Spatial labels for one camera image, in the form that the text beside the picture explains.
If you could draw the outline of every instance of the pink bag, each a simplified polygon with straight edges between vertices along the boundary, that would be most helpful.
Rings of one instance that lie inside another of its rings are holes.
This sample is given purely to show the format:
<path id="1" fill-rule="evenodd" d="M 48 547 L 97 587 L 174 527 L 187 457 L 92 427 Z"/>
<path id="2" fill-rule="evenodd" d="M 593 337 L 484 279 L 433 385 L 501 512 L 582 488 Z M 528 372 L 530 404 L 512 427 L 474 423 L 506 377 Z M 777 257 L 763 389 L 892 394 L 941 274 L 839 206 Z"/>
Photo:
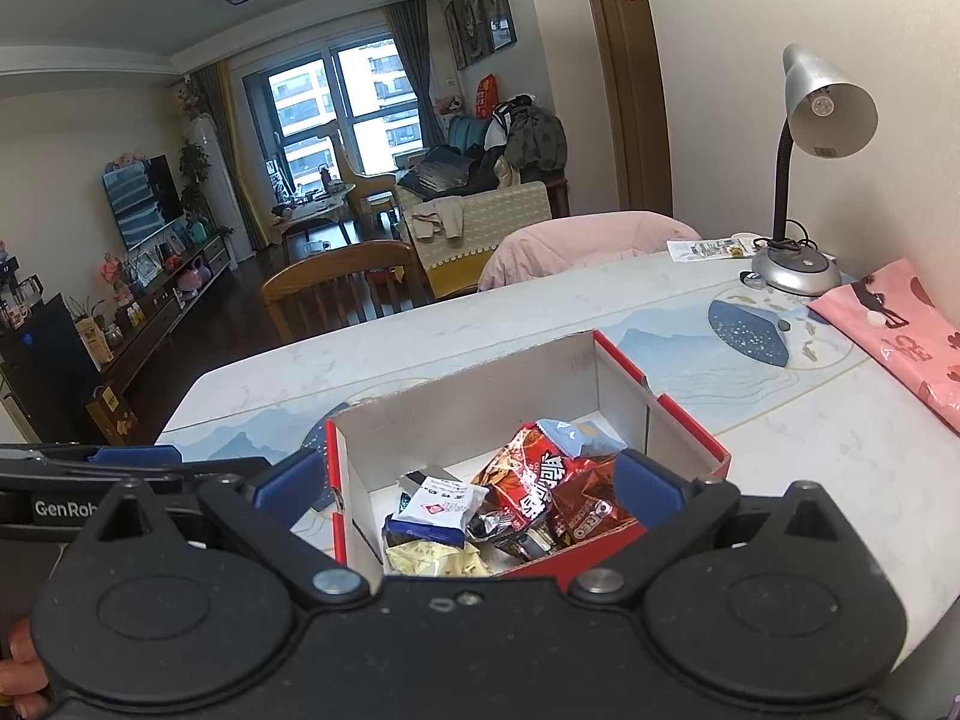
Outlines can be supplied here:
<path id="1" fill-rule="evenodd" d="M 810 303 L 960 433 L 960 333 L 899 260 Z"/>

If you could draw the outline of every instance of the human finger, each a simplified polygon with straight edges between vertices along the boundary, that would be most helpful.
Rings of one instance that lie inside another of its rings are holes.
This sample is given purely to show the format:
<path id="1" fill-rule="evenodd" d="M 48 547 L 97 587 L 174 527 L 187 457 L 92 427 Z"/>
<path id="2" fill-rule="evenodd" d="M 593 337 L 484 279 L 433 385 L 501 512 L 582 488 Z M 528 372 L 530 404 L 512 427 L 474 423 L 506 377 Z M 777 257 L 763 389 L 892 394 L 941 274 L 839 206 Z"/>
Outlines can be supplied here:
<path id="1" fill-rule="evenodd" d="M 47 686 L 47 674 L 40 661 L 18 664 L 16 661 L 0 661 L 0 693 L 8 696 L 25 696 Z"/>
<path id="2" fill-rule="evenodd" d="M 20 620 L 10 630 L 10 654 L 18 664 L 37 659 L 34 641 L 30 638 L 30 620 Z"/>
<path id="3" fill-rule="evenodd" d="M 13 708 L 16 709 L 16 713 L 20 715 L 23 720 L 35 720 L 35 718 L 40 717 L 43 712 L 46 712 L 48 706 L 47 700 L 37 693 L 17 696 L 16 701 L 13 702 Z"/>

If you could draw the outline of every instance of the silver lamp shade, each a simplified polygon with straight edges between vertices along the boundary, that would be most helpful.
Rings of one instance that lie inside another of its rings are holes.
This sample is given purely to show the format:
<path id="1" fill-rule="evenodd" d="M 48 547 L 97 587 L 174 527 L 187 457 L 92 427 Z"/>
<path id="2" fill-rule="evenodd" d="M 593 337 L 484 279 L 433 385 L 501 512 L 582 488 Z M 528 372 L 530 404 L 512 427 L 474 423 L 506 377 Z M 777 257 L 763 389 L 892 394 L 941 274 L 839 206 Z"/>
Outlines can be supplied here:
<path id="1" fill-rule="evenodd" d="M 791 43 L 784 51 L 786 116 L 793 140 L 816 157 L 848 157 L 877 132 L 877 105 L 836 66 Z"/>

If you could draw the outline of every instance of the lamp base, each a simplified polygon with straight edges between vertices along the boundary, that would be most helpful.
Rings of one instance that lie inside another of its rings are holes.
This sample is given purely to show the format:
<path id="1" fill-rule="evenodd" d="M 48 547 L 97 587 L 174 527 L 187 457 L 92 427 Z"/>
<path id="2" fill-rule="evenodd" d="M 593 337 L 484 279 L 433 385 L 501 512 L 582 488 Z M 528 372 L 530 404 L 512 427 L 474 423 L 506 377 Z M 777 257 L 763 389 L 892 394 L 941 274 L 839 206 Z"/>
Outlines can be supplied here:
<path id="1" fill-rule="evenodd" d="M 805 298 L 819 298 L 840 286 L 836 263 L 807 245 L 799 250 L 765 247 L 754 257 L 752 268 L 771 287 Z"/>

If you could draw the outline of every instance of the white snack packet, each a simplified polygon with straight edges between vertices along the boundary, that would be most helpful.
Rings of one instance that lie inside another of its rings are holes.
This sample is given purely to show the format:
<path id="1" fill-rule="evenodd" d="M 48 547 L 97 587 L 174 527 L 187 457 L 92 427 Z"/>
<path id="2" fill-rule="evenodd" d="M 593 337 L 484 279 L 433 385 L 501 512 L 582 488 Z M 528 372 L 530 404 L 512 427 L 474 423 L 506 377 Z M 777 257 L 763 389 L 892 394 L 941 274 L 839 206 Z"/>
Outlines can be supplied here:
<path id="1" fill-rule="evenodd" d="M 718 238 L 713 241 L 667 241 L 667 250 L 675 263 L 731 260 L 752 257 L 757 247 L 749 238 Z"/>
<path id="2" fill-rule="evenodd" d="M 394 519 L 463 531 L 486 497 L 487 488 L 428 476 Z"/>

